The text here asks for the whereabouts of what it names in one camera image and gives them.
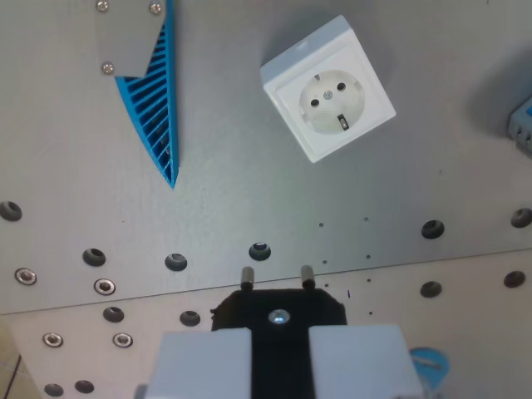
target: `metal plate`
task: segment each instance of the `metal plate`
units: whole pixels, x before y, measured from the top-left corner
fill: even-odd
[[[345,304],[349,324],[398,324],[409,348],[442,351],[451,365],[441,387],[443,398],[532,397],[532,284],[526,281],[512,289],[503,284],[505,275],[515,270],[530,277],[531,256],[532,251],[523,251],[376,268],[318,276],[316,282]],[[423,298],[420,288],[431,280],[439,282],[443,291],[435,298]],[[299,286],[299,279],[291,279],[256,288]],[[98,398],[132,398],[138,386],[150,379],[162,334],[209,330],[209,310],[235,289],[19,313],[5,319],[39,389],[56,383],[65,389],[65,397],[81,397],[74,383],[88,380]],[[102,317],[107,306],[121,308],[124,320],[107,322]],[[180,323],[186,310],[201,316],[197,327]],[[62,347],[42,343],[42,334],[50,331],[63,336]],[[133,346],[115,347],[111,339],[116,333],[129,333]]]
[[[397,117],[313,165],[259,67],[339,13]],[[532,247],[510,225],[531,206],[532,163],[503,137],[532,92],[531,13],[527,0],[181,1],[172,191],[95,67],[92,2],[3,2],[0,191],[23,217],[0,219],[0,313],[234,284],[257,242],[273,251],[260,281]],[[432,241],[431,219],[446,226]],[[83,263],[89,248],[104,266]],[[172,253],[185,271],[165,267]],[[21,267],[36,285],[14,280]]]

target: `electrical socket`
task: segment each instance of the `electrical socket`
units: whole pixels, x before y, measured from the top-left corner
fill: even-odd
[[[260,68],[264,90],[316,162],[395,116],[343,16]]]

